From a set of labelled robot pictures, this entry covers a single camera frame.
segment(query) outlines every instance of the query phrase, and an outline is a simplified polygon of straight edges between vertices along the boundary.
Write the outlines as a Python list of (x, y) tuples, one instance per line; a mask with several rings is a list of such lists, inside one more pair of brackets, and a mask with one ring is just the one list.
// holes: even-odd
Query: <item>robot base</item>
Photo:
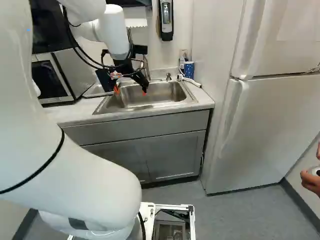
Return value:
[[(193, 205), (166, 205), (142, 202), (140, 213), (144, 220), (145, 240), (196, 240), (195, 209)], [(69, 235), (67, 240), (80, 240)], [(139, 218), (127, 240), (143, 240)]]

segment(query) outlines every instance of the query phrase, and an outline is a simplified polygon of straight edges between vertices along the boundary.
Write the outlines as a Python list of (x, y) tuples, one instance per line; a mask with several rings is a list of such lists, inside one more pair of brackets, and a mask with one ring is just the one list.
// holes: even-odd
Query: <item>electrical outlet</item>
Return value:
[(189, 50), (188, 49), (180, 49), (179, 50), (179, 58), (181, 56), (185, 56), (186, 58), (188, 58), (190, 60)]

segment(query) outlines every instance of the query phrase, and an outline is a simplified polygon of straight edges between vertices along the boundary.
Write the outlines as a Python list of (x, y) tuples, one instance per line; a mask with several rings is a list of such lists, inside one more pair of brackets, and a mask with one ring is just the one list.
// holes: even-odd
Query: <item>refrigerator handle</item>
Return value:
[(239, 96), (239, 99), (236, 104), (236, 109), (233, 115), (232, 122), (230, 124), (229, 131), (227, 133), (227, 136), (221, 146), (221, 151), (219, 153), (219, 158), (222, 158), (224, 155), (228, 144), (234, 139), (236, 132), (238, 130), (238, 126), (240, 123), (240, 120), (242, 119), (242, 115), (246, 106), (247, 98), (248, 98), (248, 92), (249, 92), (249, 84), (246, 81), (238, 80), (238, 82), (241, 85), (241, 93)]
[(270, 35), (270, 30), (273, 27), (272, 18), (274, 15), (276, 4), (275, 1), (277, 0), (264, 0), (262, 19), (260, 22), (260, 27), (257, 33), (254, 48), (249, 60), (246, 73), (239, 76), (241, 80), (248, 80), (256, 75), (257, 69), (261, 62), (261, 58), (263, 57), (263, 52), (267, 44), (268, 37)]

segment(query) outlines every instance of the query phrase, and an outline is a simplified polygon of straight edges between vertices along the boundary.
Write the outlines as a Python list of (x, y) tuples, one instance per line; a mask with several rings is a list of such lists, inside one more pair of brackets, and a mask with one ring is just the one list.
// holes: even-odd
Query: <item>paper towel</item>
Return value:
[(127, 28), (144, 28), (148, 26), (146, 7), (125, 7), (123, 12)]

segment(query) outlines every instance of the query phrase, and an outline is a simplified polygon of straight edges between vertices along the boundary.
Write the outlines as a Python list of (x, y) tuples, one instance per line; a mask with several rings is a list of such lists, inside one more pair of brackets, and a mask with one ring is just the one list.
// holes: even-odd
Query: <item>white refrigerator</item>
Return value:
[(194, 24), (203, 24), (201, 40), (193, 26), (195, 80), (220, 103), (202, 185), (219, 194), (278, 183), (320, 131), (320, 73), (306, 73), (320, 62), (320, 3), (194, 4)]

